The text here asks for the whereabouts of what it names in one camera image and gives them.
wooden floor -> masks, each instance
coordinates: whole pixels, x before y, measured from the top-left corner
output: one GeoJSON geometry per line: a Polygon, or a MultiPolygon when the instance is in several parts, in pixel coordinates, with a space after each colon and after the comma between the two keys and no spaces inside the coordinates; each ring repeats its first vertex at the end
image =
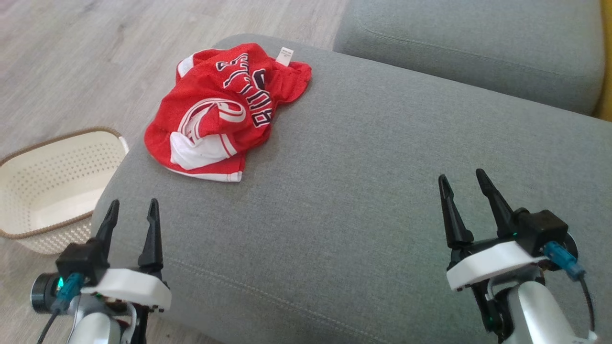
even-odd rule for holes
{"type": "MultiPolygon", "coordinates": [[[[0,156],[95,125],[133,144],[172,88],[178,61],[257,33],[331,49],[347,0],[0,0],[0,156]]],[[[42,256],[0,239],[0,343],[35,343],[48,316],[29,305],[42,256]]],[[[63,343],[58,318],[45,343],[63,343]]],[[[217,343],[154,318],[155,343],[217,343]]]]}

clothing tag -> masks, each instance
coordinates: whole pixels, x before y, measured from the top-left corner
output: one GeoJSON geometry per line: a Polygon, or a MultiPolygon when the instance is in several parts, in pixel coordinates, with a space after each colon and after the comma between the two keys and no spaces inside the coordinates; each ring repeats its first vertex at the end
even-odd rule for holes
{"type": "Polygon", "coordinates": [[[276,58],[276,62],[282,64],[283,66],[289,66],[289,62],[291,62],[291,57],[293,56],[293,50],[289,48],[283,47],[278,53],[278,57],[276,58]]]}

gray fabric upholstery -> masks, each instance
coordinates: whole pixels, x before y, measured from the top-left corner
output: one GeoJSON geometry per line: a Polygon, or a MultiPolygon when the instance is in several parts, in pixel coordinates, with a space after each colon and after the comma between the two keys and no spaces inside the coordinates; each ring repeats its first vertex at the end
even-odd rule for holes
{"type": "MultiPolygon", "coordinates": [[[[120,199],[111,263],[133,266],[159,199],[173,292],[164,316],[227,344],[493,343],[473,295],[447,284],[437,186],[446,173],[466,225],[493,237],[474,175],[482,167],[511,206],[550,209],[570,225],[600,324],[612,319],[612,123],[270,37],[217,47],[244,42],[271,56],[294,49],[313,76],[248,153],[242,182],[172,173],[139,143],[94,214],[97,226],[120,199]]],[[[580,287],[547,276],[585,335],[580,287]]]]}
{"type": "Polygon", "coordinates": [[[599,0],[353,0],[334,51],[591,114],[599,0]]]}

robotic arm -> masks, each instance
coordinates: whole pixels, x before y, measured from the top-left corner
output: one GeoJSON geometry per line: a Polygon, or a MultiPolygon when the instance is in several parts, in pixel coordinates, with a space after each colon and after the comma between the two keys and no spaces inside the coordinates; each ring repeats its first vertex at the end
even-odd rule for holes
{"type": "Polygon", "coordinates": [[[438,179],[451,249],[446,273],[450,287],[472,289],[485,330],[494,332],[499,343],[595,343],[591,296],[567,224],[548,210],[535,214],[525,208],[512,211],[484,170],[476,170],[476,177],[498,227],[496,238],[477,242],[463,224],[446,176],[438,179]],[[560,269],[583,286],[591,315],[589,339],[576,337],[545,286],[543,272],[560,269]]]}
{"type": "Polygon", "coordinates": [[[42,274],[34,282],[32,307],[51,314],[39,344],[58,315],[74,317],[67,344],[146,344],[149,313],[170,308],[170,289],[162,279],[157,200],[151,200],[149,231],[134,269],[110,269],[108,264],[118,215],[119,201],[114,200],[96,236],[85,244],[68,245],[56,260],[58,272],[42,274]],[[118,316],[129,316],[130,322],[118,316]]]}

basket rim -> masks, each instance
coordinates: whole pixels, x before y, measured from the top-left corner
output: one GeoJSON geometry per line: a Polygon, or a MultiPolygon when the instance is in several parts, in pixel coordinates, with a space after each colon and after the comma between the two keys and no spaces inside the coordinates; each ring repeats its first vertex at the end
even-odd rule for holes
{"type": "MultiPolygon", "coordinates": [[[[28,147],[22,148],[22,149],[20,149],[20,150],[18,150],[16,152],[13,152],[13,153],[5,156],[4,158],[2,158],[2,160],[0,160],[0,167],[2,167],[9,160],[12,160],[15,157],[18,157],[19,155],[22,155],[22,154],[27,153],[29,151],[33,151],[33,150],[35,150],[37,148],[46,146],[46,145],[51,144],[51,143],[55,143],[57,141],[65,140],[67,138],[71,138],[71,137],[75,137],[75,136],[79,136],[79,135],[83,135],[83,134],[87,134],[87,133],[92,133],[92,132],[107,132],[107,133],[113,134],[117,138],[122,138],[123,137],[117,130],[111,129],[109,127],[91,127],[91,128],[87,128],[87,129],[77,130],[75,132],[71,132],[71,133],[68,133],[68,134],[65,134],[65,135],[56,136],[56,137],[54,137],[54,138],[52,138],[50,140],[46,140],[46,141],[34,144],[32,146],[28,146],[28,147]]],[[[59,223],[56,223],[56,224],[51,225],[51,226],[40,228],[38,230],[29,231],[29,232],[20,233],[20,234],[10,234],[10,233],[7,233],[4,230],[2,230],[2,228],[0,228],[0,237],[4,237],[6,239],[13,239],[13,240],[26,239],[26,238],[33,237],[33,236],[36,236],[36,235],[45,234],[45,233],[48,233],[48,232],[51,232],[51,231],[55,231],[55,230],[61,229],[63,227],[72,225],[72,224],[74,224],[76,222],[79,222],[79,221],[83,221],[84,219],[86,219],[88,217],[91,217],[91,215],[93,213],[94,213],[93,211],[89,211],[89,212],[87,212],[87,213],[85,213],[83,215],[79,215],[77,217],[73,217],[72,219],[68,219],[66,221],[59,222],[59,223]]]]}

